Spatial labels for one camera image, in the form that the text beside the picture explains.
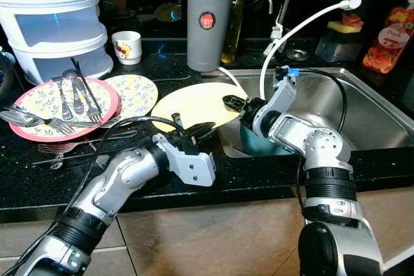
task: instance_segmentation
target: dish soap bottle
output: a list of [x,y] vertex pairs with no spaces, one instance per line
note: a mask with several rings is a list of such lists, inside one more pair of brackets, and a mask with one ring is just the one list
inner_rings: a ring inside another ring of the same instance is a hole
[[389,73],[413,37],[413,29],[414,0],[408,0],[406,8],[394,8],[388,15],[362,66],[383,74]]
[[221,54],[221,61],[225,64],[231,64],[235,61],[244,7],[245,0],[232,0],[223,53]]

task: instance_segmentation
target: plate with red rim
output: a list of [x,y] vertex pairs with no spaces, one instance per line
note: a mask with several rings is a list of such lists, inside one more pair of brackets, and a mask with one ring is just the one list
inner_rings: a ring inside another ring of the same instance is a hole
[[[118,94],[112,86],[104,81],[94,78],[86,78],[86,80],[102,110],[101,122],[104,124],[112,117],[118,107]],[[72,121],[89,122],[90,119],[87,116],[87,104],[80,93],[78,94],[85,109],[83,114],[76,114],[74,112],[71,81],[63,79],[62,89],[67,105],[73,115]],[[25,111],[39,116],[40,118],[49,119],[55,117],[62,119],[59,88],[51,81],[38,85],[37,87],[27,91],[16,100],[15,104],[21,106]],[[33,127],[20,127],[18,125],[10,124],[10,127],[20,137],[33,140],[35,142],[62,142],[83,136],[99,128],[99,126],[72,127],[75,132],[70,135],[64,135],[44,124]]]

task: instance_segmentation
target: kitchen sink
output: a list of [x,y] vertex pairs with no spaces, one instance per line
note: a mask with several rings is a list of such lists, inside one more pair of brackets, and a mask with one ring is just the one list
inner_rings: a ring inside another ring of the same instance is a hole
[[[315,68],[333,74],[345,88],[348,110],[341,132],[351,150],[388,149],[413,145],[414,121],[389,103],[385,98],[343,68]],[[272,74],[268,70],[265,80],[266,99],[274,90]],[[259,97],[260,70],[230,70],[250,97]],[[228,82],[222,72],[202,74],[205,82]],[[297,95],[289,113],[300,116],[314,125],[338,127],[342,112],[342,96],[338,86],[319,74],[300,74],[296,80]],[[235,119],[219,128],[223,149],[229,157],[246,157],[242,144],[240,123]]]

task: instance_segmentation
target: white tube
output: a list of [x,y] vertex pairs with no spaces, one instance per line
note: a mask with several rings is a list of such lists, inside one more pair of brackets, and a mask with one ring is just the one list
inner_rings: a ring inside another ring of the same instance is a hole
[[319,12],[315,13],[313,16],[308,17],[306,20],[304,20],[302,23],[300,23],[298,26],[293,28],[290,32],[288,32],[286,35],[284,35],[278,43],[274,45],[272,50],[270,50],[268,56],[265,59],[265,62],[263,63],[263,66],[261,67],[260,72],[260,84],[259,84],[259,90],[260,90],[260,98],[262,100],[265,99],[265,76],[266,76],[266,70],[270,63],[270,59],[272,58],[273,54],[278,50],[278,48],[291,36],[293,36],[297,31],[302,29],[304,26],[308,25],[310,22],[314,21],[318,17],[324,15],[325,13],[328,13],[330,11],[333,11],[338,8],[346,8],[349,5],[348,0],[343,0],[340,3],[337,3],[332,6],[328,6],[327,8],[320,10]]
[[223,74],[225,74],[226,76],[228,76],[232,81],[233,81],[233,83],[235,84],[235,86],[236,87],[238,87],[239,89],[241,89],[245,94],[247,94],[246,93],[246,91],[242,88],[242,86],[240,85],[240,83],[238,82],[238,80],[235,78],[235,76],[233,76],[233,74],[230,72],[230,71],[228,71],[227,69],[225,69],[225,68],[223,68],[223,67],[219,67],[218,68]]

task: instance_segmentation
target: yellow sponge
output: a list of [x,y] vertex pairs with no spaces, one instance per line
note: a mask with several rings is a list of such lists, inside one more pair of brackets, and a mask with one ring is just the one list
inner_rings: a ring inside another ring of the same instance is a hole
[[362,27],[345,26],[341,21],[330,21],[328,28],[341,32],[343,34],[352,34],[360,32]]

